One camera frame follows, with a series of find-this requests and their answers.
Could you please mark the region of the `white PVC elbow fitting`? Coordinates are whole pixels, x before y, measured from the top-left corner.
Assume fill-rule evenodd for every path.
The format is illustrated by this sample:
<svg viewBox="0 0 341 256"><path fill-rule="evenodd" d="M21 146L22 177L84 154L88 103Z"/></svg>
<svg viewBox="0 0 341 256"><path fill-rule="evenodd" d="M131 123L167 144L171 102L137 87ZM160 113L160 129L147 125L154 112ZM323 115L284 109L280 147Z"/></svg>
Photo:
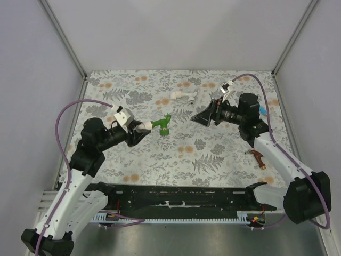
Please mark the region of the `white PVC elbow fitting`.
<svg viewBox="0 0 341 256"><path fill-rule="evenodd" d="M153 129L153 124L151 121L142 122L136 127L138 132L151 131Z"/></svg>

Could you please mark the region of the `green faucet chrome knob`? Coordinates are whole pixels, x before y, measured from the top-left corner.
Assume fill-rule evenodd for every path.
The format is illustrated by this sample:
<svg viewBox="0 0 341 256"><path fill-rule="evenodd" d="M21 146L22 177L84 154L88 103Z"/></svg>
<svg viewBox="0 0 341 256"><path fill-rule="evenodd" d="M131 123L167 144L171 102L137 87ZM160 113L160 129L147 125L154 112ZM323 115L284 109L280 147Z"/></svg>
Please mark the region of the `green faucet chrome knob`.
<svg viewBox="0 0 341 256"><path fill-rule="evenodd" d="M157 121L151 121L152 127L160 127L159 134L160 136L167 136L169 135L169 128L168 124L171 121L171 114L167 114L165 118L159 119Z"/></svg>

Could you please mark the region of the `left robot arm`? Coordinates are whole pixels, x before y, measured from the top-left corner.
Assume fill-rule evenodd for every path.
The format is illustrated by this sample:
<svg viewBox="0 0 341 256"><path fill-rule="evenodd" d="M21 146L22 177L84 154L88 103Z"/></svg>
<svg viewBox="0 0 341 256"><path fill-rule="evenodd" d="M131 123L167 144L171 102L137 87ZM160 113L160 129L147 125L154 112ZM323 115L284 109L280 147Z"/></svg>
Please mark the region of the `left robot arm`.
<svg viewBox="0 0 341 256"><path fill-rule="evenodd" d="M99 118L88 119L81 140L69 160L68 177L58 191L49 210L34 229L25 229L21 240L34 255L70 255L75 240L93 217L103 208L113 209L117 196L114 187L100 182L85 202L78 202L104 163L104 151L125 142L137 145L147 136L151 121L133 120L126 127L107 129Z"/></svg>

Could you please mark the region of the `white faucet with elbow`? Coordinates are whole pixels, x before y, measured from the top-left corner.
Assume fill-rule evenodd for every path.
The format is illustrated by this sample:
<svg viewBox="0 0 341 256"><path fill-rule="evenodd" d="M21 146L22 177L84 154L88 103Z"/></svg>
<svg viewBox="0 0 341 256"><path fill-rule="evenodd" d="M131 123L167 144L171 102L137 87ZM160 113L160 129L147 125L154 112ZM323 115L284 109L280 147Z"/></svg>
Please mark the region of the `white faucet with elbow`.
<svg viewBox="0 0 341 256"><path fill-rule="evenodd" d="M176 99L180 99L180 98L187 98L188 99L188 103L193 105L195 100L196 100L196 96L198 95L197 91L194 92L183 92L183 91L175 91L172 92L170 94L170 99L171 100L176 100Z"/></svg>

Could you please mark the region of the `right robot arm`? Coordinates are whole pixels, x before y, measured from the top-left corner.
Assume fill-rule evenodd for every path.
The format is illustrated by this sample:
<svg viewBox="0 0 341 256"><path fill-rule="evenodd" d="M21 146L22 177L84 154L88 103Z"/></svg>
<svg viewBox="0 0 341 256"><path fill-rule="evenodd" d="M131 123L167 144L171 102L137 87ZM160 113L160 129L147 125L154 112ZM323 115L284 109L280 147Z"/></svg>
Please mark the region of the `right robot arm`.
<svg viewBox="0 0 341 256"><path fill-rule="evenodd" d="M202 112L191 117L193 122L209 127L228 122L238 126L240 136L262 154L277 170L288 188L279 193L266 185L257 185L244 196L245 206L258 209L263 203L283 207L287 217L296 224L324 215L326 224L315 223L322 229L330 228L331 188L330 178L321 171L315 172L299 161L275 140L269 123L260 118L258 97L243 93L237 106L231 106L225 97L212 100Z"/></svg>

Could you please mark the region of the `floral patterned table mat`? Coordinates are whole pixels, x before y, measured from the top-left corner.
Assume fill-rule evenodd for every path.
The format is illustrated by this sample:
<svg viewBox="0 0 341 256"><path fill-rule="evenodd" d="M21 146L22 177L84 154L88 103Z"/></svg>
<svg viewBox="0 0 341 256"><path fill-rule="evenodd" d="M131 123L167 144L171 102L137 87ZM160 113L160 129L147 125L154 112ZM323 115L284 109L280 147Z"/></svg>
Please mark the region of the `floral patterned table mat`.
<svg viewBox="0 0 341 256"><path fill-rule="evenodd" d="M91 117L113 121L108 104L129 109L139 121L156 121L171 114L170 134L160 136L153 129L137 146L121 143L105 154L105 162L94 182L198 187L246 187L265 181L276 187L286 184L280 174L265 162L259 168L256 159L245 155L249 145L239 135L236 125L223 122L204 127L190 121L212 99L221 96L220 85L234 80L231 105L245 92L258 96L261 106L268 106L276 140L290 148L274 80L268 71L207 70L96 70L87 77L86 103L82 104L67 152L71 156L80 140L84 122ZM187 98L171 100L172 92L194 92L193 105Z"/></svg>

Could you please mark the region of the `blue faucet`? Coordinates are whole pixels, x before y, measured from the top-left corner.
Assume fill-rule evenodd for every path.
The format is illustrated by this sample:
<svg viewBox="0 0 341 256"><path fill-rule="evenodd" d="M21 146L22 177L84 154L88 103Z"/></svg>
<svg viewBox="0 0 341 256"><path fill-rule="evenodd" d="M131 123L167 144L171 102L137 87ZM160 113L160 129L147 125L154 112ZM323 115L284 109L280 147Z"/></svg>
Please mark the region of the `blue faucet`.
<svg viewBox="0 0 341 256"><path fill-rule="evenodd" d="M264 107L260 106L260 107L259 107L259 112L260 112L262 115L267 116L267 110L266 110Z"/></svg>

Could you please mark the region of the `brown faucet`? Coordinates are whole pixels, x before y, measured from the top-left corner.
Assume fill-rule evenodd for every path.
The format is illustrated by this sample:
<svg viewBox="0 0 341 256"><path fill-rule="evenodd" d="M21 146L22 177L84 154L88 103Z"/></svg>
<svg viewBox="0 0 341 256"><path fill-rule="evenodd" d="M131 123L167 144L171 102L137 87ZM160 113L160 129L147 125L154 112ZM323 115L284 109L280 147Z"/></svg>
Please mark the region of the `brown faucet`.
<svg viewBox="0 0 341 256"><path fill-rule="evenodd" d="M253 155L253 157L256 159L260 169L262 169L262 170L266 169L266 165L262 161L263 155L260 152L254 150L254 149L250 149L250 150L245 152L245 155L248 155L248 154Z"/></svg>

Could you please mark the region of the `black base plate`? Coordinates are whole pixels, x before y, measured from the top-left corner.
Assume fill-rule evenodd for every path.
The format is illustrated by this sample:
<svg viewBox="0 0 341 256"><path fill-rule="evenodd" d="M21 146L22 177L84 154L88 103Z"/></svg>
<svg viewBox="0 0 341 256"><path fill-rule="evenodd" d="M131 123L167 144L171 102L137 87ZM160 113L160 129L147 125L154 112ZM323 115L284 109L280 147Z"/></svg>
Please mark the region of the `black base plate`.
<svg viewBox="0 0 341 256"><path fill-rule="evenodd" d="M135 218L234 218L237 212L275 211L273 203L259 203L253 187L177 187L119 185L104 182L92 183L62 202L73 205L83 192L99 190L104 193L104 210L117 210L126 217Z"/></svg>

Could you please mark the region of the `aluminium right corner post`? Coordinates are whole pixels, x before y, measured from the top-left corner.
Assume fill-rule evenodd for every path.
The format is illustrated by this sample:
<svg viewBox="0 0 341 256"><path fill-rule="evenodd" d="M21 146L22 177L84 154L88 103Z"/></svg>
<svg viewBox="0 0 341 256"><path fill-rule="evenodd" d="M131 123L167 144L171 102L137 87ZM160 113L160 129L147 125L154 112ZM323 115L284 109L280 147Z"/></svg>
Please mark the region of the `aluminium right corner post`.
<svg viewBox="0 0 341 256"><path fill-rule="evenodd" d="M301 32L305 28L306 24L308 23L310 17L312 16L313 12L315 11L316 7L320 3L319 0L310 0L306 9L304 10L298 24L296 25L293 33L291 34L288 42L286 43L283 51L281 52L274 68L271 71L273 77L276 77L279 70L281 69L284 61L286 60L288 54L290 53L291 49L295 45L296 41L298 40Z"/></svg>

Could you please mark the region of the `aluminium corner post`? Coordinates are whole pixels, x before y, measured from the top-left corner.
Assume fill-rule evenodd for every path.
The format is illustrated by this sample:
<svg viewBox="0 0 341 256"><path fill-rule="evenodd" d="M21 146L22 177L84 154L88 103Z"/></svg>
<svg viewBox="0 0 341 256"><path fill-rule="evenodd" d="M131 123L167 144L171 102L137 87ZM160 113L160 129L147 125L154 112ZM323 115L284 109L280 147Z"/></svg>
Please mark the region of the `aluminium corner post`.
<svg viewBox="0 0 341 256"><path fill-rule="evenodd" d="M49 21L51 22L58 38L60 39L61 43L63 44L64 48L66 49L67 54L70 56L74 66L78 70L80 76L83 80L87 77L87 72L85 71L83 65L80 63L78 56L74 48L71 46L66 33L64 32L62 26L60 25L58 18L56 17L51 5L47 0L39 0L38 1L41 7L43 8L44 12L46 13Z"/></svg>
<svg viewBox="0 0 341 256"><path fill-rule="evenodd" d="M283 51L281 52L274 68L271 71L273 77L276 77L279 70L281 69L284 61L286 60L288 54L290 53L291 49L295 45L296 41L298 40L301 32L305 28L306 24L308 23L310 17L312 16L313 12L315 11L316 7L320 3L319 0L310 0L306 9L304 10L298 24L296 25L293 33L291 34L288 42L286 43Z"/></svg>

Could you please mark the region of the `aluminium left corner post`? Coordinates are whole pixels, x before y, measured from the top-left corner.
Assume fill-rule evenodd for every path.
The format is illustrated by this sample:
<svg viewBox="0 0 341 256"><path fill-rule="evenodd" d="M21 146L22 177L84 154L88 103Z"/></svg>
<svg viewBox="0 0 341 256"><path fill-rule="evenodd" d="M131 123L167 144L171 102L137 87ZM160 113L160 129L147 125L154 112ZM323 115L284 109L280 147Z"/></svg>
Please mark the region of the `aluminium left corner post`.
<svg viewBox="0 0 341 256"><path fill-rule="evenodd" d="M64 48L66 49L67 54L70 56L74 66L78 70L80 76L83 80L87 77L87 72L85 71L83 65L80 63L78 56L74 48L71 46L66 33L64 32L62 26L60 25L58 18L56 17L51 5L47 0L39 0L38 1L41 7L43 8L44 12L46 13L49 21L51 22L58 38L60 39L61 43L63 44Z"/></svg>

